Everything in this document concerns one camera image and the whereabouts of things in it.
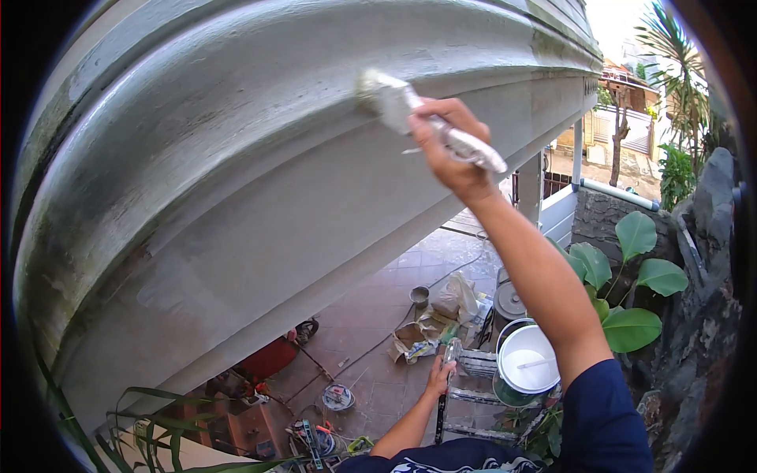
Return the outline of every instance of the paint can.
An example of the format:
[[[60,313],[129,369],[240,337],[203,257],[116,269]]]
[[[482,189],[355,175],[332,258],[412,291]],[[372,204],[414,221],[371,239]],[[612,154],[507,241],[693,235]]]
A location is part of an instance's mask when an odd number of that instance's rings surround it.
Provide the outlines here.
[[[332,411],[343,411],[355,404],[352,391],[342,384],[332,384],[323,390],[323,405]]]
[[[410,291],[410,300],[416,305],[416,309],[425,309],[428,306],[428,286],[418,286]]]
[[[492,387],[506,406],[523,407],[546,397],[560,381],[555,352],[533,319],[518,319],[505,325],[497,339],[497,373]],[[547,363],[520,369],[542,359]]]

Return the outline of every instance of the forearm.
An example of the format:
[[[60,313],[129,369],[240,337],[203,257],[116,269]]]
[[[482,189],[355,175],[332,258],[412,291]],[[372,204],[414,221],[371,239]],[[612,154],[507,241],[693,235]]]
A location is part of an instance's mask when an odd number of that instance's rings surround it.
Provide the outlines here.
[[[583,285],[536,226],[498,194],[468,205],[497,249],[528,315],[555,349],[563,387],[597,358],[612,357]]]
[[[426,425],[438,399],[436,394],[428,391],[423,393],[416,405],[376,442],[370,454],[391,458],[406,448],[420,447]]]

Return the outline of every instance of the person's right hand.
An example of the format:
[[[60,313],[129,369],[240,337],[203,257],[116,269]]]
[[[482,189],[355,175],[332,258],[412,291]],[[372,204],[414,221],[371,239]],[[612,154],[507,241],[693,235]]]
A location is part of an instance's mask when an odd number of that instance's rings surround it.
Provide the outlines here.
[[[434,397],[439,397],[447,392],[447,375],[455,369],[457,362],[449,362],[444,367],[441,365],[441,355],[437,355],[431,372],[428,374],[425,392]]]
[[[470,133],[483,142],[489,143],[489,127],[471,113],[458,98],[434,100],[424,98],[424,104],[413,109],[407,122],[413,138],[423,149],[426,162],[439,181],[446,185],[464,204],[482,200],[497,193],[491,183],[489,172],[471,163],[460,163],[450,157],[451,151],[442,145],[433,128],[428,124],[428,117],[438,115],[455,128]]]

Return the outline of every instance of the stepladder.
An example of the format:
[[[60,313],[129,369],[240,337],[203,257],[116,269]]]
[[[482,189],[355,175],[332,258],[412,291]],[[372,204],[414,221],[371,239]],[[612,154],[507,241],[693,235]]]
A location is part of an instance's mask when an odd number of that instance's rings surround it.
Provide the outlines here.
[[[464,370],[468,376],[487,378],[491,380],[497,372],[497,355],[495,353],[483,350],[464,349],[459,338],[452,338],[444,351],[444,363],[456,361],[460,369]],[[461,434],[467,437],[477,437],[486,440],[494,440],[514,447],[522,445],[528,435],[538,425],[544,417],[547,409],[560,398],[561,390],[558,383],[552,390],[535,400],[520,406],[518,409],[538,409],[531,421],[531,424],[523,431],[508,431],[506,428],[485,429],[469,427],[447,422],[447,407],[450,401],[463,401],[468,403],[489,404],[492,406],[502,406],[502,410],[511,409],[500,401],[493,391],[478,391],[463,389],[454,385],[454,377],[450,376],[447,380],[449,388],[446,394],[439,396],[438,414],[436,421],[436,431],[434,442],[440,444],[444,441],[444,433]]]

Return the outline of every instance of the white pillar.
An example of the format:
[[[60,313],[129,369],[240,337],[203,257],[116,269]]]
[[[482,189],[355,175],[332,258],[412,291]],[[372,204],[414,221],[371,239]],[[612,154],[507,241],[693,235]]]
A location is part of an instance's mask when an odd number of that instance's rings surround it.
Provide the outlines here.
[[[539,223],[544,193],[544,153],[539,151],[518,168],[518,210],[535,225]]]
[[[573,125],[573,192],[578,192],[581,186],[581,158],[584,150],[584,123],[583,117]]]

